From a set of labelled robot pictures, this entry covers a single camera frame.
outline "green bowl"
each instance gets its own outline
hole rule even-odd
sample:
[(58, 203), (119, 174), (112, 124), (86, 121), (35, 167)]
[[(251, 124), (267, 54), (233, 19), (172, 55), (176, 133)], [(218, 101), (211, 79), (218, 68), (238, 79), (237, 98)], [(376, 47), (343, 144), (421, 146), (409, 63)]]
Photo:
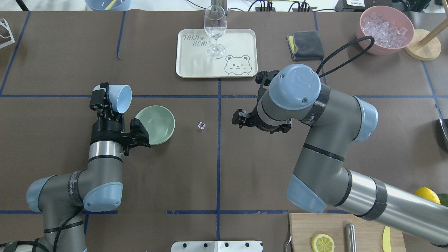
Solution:
[(149, 106), (135, 116), (142, 122), (149, 134), (149, 143), (157, 145), (165, 143), (174, 132), (174, 116), (162, 106)]

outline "blue tape line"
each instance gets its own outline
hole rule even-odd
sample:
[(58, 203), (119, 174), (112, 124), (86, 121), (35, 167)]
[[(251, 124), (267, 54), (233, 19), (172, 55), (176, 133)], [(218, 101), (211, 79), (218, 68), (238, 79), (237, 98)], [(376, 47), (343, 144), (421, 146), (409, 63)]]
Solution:
[[(15, 98), (90, 98), (91, 95), (0, 95)], [(217, 95), (132, 95), (132, 98), (218, 98)], [(257, 98), (256, 95), (226, 95), (221, 98)]]
[(344, 210), (327, 210), (327, 213), (349, 213)]
[(118, 211), (107, 211), (107, 212), (89, 212), (89, 211), (83, 211), (83, 214), (118, 214)]
[(166, 211), (166, 214), (216, 214), (216, 210), (176, 210)]
[(432, 96), (356, 96), (358, 98), (432, 98)]
[(314, 15), (314, 26), (316, 27), (316, 31), (319, 32), (319, 26), (317, 25), (317, 15), (316, 12), (313, 11)]
[(233, 95), (227, 95), (227, 96), (221, 96), (221, 98), (257, 98), (256, 95), (249, 95), (249, 96), (245, 96), (245, 95), (241, 95), (241, 96), (233, 96)]
[(91, 95), (0, 95), (11, 98), (90, 98)]
[[(220, 214), (283, 214), (287, 210), (220, 210)], [(166, 211), (166, 214), (216, 214), (215, 210), (175, 210)]]
[[(108, 212), (89, 212), (89, 211), (83, 211), (83, 214), (118, 214), (118, 211), (108, 211)], [(31, 210), (0, 210), (0, 214), (42, 214), (42, 213), (36, 213)]]
[(435, 106), (437, 107), (437, 113), (439, 113), (439, 118), (443, 119), (444, 117), (442, 116), (442, 112), (440, 111), (439, 102), (437, 101), (437, 98), (435, 96), (434, 88), (432, 86), (431, 79), (429, 78), (428, 70), (426, 69), (426, 65), (425, 65), (424, 61), (422, 61), (422, 65), (423, 65), (423, 70), (425, 71), (426, 79), (428, 80), (429, 88), (431, 89), (432, 98), (434, 99)]
[(25, 23), (23, 24), (22, 32), (20, 33), (19, 40), (17, 40), (16, 47), (14, 48), (13, 56), (11, 57), (11, 61), (9, 62), (8, 69), (6, 70), (6, 74), (4, 75), (3, 83), (0, 87), (0, 95), (3, 92), (4, 86), (6, 84), (6, 79), (8, 79), (9, 71), (11, 70), (11, 66), (13, 66), (14, 58), (16, 57), (17, 50), (19, 49), (20, 41), (22, 41), (23, 33), (25, 32), (26, 25), (28, 24), (28, 19), (30, 18), (31, 11), (28, 12), (26, 16)]
[(84, 218), (84, 235), (87, 234), (87, 224), (89, 223), (89, 212), (86, 213), (86, 217)]
[(287, 212), (288, 212), (287, 210), (221, 210), (222, 214), (256, 214), (256, 213), (283, 214)]
[(126, 11), (123, 12), (123, 18), (121, 20), (121, 27), (120, 27), (120, 35), (118, 36), (118, 44), (116, 45), (116, 56), (118, 59), (120, 58), (118, 56), (118, 52), (120, 51), (120, 44), (121, 44), (121, 35), (123, 34), (123, 27), (125, 26), (125, 17), (126, 17)]
[[(317, 14), (316, 12), (313, 11), (313, 15), (314, 15), (314, 26), (316, 27), (316, 31), (319, 32), (319, 25), (317, 24)], [(325, 85), (327, 84), (327, 78), (325, 78), (325, 76), (323, 76), (323, 82), (325, 82)]]
[(0, 210), (0, 214), (42, 214), (31, 210)]
[(218, 161), (216, 172), (216, 240), (220, 240), (221, 194), (221, 78), (218, 78)]

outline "light blue cup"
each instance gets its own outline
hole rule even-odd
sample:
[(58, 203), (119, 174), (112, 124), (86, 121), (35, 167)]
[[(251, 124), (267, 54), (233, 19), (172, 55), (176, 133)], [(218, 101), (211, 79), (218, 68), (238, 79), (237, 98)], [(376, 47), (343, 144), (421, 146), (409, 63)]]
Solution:
[(117, 0), (113, 8), (105, 9), (112, 2), (112, 0), (85, 0), (85, 1), (87, 6), (89, 6), (92, 10), (126, 11), (129, 10), (129, 6), (131, 5), (131, 0)]
[(112, 110), (123, 114), (128, 110), (132, 101), (132, 90), (128, 85), (109, 85), (109, 100)]

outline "yellow knife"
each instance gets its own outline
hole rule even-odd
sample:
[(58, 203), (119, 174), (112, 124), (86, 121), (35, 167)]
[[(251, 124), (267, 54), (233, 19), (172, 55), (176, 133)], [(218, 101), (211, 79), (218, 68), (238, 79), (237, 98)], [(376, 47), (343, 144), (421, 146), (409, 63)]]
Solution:
[(391, 232), (388, 226), (384, 227), (383, 231), (383, 251), (391, 252)]
[(113, 0), (105, 9), (111, 9), (115, 2), (116, 0)]

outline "lemon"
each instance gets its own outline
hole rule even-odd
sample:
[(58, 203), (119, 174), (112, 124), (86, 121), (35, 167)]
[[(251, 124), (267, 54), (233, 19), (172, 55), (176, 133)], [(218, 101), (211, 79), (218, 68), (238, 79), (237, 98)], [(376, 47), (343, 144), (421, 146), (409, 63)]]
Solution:
[(437, 196), (437, 194), (427, 187), (421, 187), (421, 188), (417, 189), (414, 194), (417, 196), (420, 196), (422, 198), (425, 198), (427, 200), (430, 200), (430, 201), (440, 204), (440, 200), (439, 200), (439, 197)]
[(335, 243), (333, 239), (325, 234), (318, 234), (311, 240), (311, 247), (314, 252), (334, 252)]

